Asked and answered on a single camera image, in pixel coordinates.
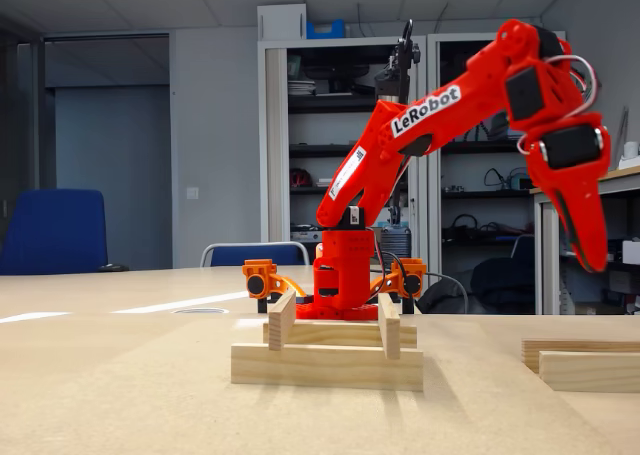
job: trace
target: table surface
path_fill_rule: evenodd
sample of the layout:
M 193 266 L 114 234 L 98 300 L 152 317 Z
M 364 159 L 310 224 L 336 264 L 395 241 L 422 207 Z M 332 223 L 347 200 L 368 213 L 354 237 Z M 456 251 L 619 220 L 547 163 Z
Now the table surface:
M 637 175 L 639 173 L 640 173 L 640 166 L 615 169 L 615 170 L 611 170 L 610 172 L 607 172 L 607 174 L 601 179 L 599 179 L 598 181 L 605 182 L 607 180 L 612 180 L 620 177 L 629 177 L 631 175 Z M 529 190 L 529 193 L 531 194 L 542 193 L 542 190 L 540 190 L 539 188 L 532 188 L 531 190 Z
M 309 288 L 310 267 L 279 273 Z M 230 344 L 264 320 L 243 288 L 239 268 L 0 277 L 2 453 L 638 452 L 640 394 L 553 392 L 520 347 L 637 340 L 640 317 L 402 316 L 424 393 L 232 385 Z M 69 313 L 2 323 L 31 312 Z

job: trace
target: light switch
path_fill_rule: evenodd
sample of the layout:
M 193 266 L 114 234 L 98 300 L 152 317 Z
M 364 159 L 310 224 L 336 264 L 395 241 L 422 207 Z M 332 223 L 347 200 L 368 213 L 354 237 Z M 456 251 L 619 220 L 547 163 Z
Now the light switch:
M 198 187 L 187 187 L 187 200 L 197 200 L 198 191 Z

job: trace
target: blue box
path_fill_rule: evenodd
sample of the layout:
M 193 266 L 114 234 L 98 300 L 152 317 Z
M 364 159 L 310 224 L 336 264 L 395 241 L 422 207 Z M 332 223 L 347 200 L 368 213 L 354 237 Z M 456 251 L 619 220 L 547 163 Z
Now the blue box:
M 344 38 L 344 20 L 337 19 L 331 24 L 328 32 L 316 33 L 313 23 L 307 22 L 307 39 L 313 38 Z

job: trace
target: chair backrest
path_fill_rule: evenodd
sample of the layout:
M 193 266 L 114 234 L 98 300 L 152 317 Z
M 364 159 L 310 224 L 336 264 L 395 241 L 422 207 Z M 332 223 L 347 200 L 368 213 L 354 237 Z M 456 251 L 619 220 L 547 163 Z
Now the chair backrest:
M 518 260 L 528 266 L 536 263 L 536 244 L 533 235 L 520 235 L 516 239 L 511 252 L 511 258 Z
M 245 260 L 271 259 L 276 265 L 309 265 L 307 249 L 299 242 L 214 243 L 205 248 L 200 266 L 239 267 Z
M 31 190 L 18 197 L 0 253 L 0 275 L 88 273 L 106 264 L 102 193 Z

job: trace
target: wooden block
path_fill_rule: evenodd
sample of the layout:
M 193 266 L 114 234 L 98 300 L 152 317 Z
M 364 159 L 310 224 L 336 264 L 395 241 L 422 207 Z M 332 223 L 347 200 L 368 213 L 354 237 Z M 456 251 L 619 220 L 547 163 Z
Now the wooden block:
M 269 312 L 269 350 L 282 350 L 295 321 L 296 291 L 289 288 Z
M 388 293 L 378 294 L 378 326 L 384 353 L 389 360 L 400 358 L 400 315 Z
M 412 348 L 389 360 L 380 347 L 231 346 L 231 383 L 422 391 L 423 365 L 422 352 Z
M 561 352 L 640 352 L 640 341 L 604 340 L 522 340 L 522 361 L 538 373 L 541 351 Z
M 640 353 L 540 352 L 540 378 L 565 392 L 640 392 Z
M 262 342 L 269 343 L 269 324 L 266 322 L 262 329 Z M 296 320 L 287 335 L 287 343 L 382 347 L 382 336 L 377 323 Z M 417 346 L 418 329 L 400 325 L 400 347 L 417 348 Z

